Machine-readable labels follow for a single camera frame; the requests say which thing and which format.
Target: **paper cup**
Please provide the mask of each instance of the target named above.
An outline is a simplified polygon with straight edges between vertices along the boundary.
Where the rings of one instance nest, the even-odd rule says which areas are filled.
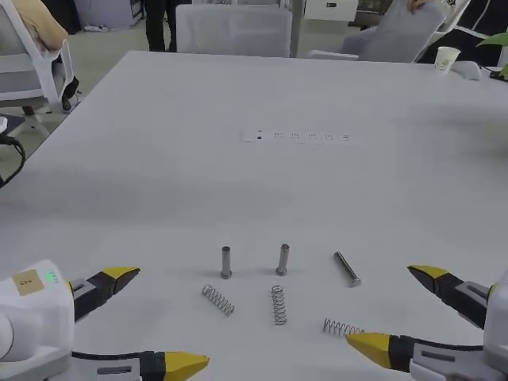
[[[436,62],[434,63],[434,67],[438,71],[448,73],[459,54],[459,49],[450,48],[449,46],[440,46],[437,49]]]

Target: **coil spring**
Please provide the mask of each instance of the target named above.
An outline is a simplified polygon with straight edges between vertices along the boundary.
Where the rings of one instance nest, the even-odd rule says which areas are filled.
[[[323,332],[328,332],[339,337],[346,337],[352,333],[365,333],[361,328],[354,325],[344,324],[340,321],[325,319],[323,323]]]
[[[271,304],[273,305],[273,318],[275,325],[285,325],[286,303],[284,302],[284,289],[277,284],[271,288]]]
[[[235,310],[235,306],[229,302],[220,292],[215,290],[211,285],[207,284],[201,291],[225,316],[229,316]]]

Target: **gray chair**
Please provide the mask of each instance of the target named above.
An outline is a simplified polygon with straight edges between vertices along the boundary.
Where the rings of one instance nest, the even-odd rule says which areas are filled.
[[[181,5],[176,37],[181,53],[289,57],[292,13],[272,6]]]
[[[61,57],[62,64],[53,65]],[[46,128],[32,107],[48,104],[60,112],[65,87],[74,78],[68,43],[57,52],[38,46],[11,0],[0,0],[0,109],[23,107],[33,127],[43,137]]]

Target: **black cable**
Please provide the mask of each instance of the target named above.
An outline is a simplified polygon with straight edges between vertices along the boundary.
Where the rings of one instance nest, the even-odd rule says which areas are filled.
[[[116,361],[139,358],[140,353],[122,353],[121,355],[98,355],[95,353],[72,352],[72,357],[81,360]]]
[[[23,167],[25,166],[26,152],[25,152],[25,149],[23,148],[23,146],[21,145],[21,143],[19,142],[18,139],[14,138],[14,137],[9,137],[7,135],[0,135],[0,145],[10,145],[10,146],[13,146],[14,149],[19,154],[19,156],[21,156],[21,162],[17,166],[16,171],[14,171],[14,173],[11,176],[9,176],[5,180],[0,176],[0,189],[1,189],[5,185],[10,183],[10,181],[19,174],[19,172],[21,172],[21,169],[23,169]]]

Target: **metal screw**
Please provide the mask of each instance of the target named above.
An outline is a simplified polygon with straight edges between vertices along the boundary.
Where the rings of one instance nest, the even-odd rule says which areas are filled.
[[[283,244],[280,247],[279,266],[275,270],[275,273],[279,276],[285,276],[287,274],[287,257],[289,256],[289,245]]]
[[[349,266],[348,261],[346,261],[346,259],[342,256],[341,252],[333,254],[333,258],[346,271],[351,279],[351,283],[349,284],[350,287],[359,286],[362,283],[362,279],[356,276],[355,272],[352,270],[351,266]]]
[[[224,246],[222,248],[222,271],[221,271],[221,277],[223,279],[229,279],[231,275],[233,274],[231,272],[231,258],[230,254],[231,248],[229,246]]]

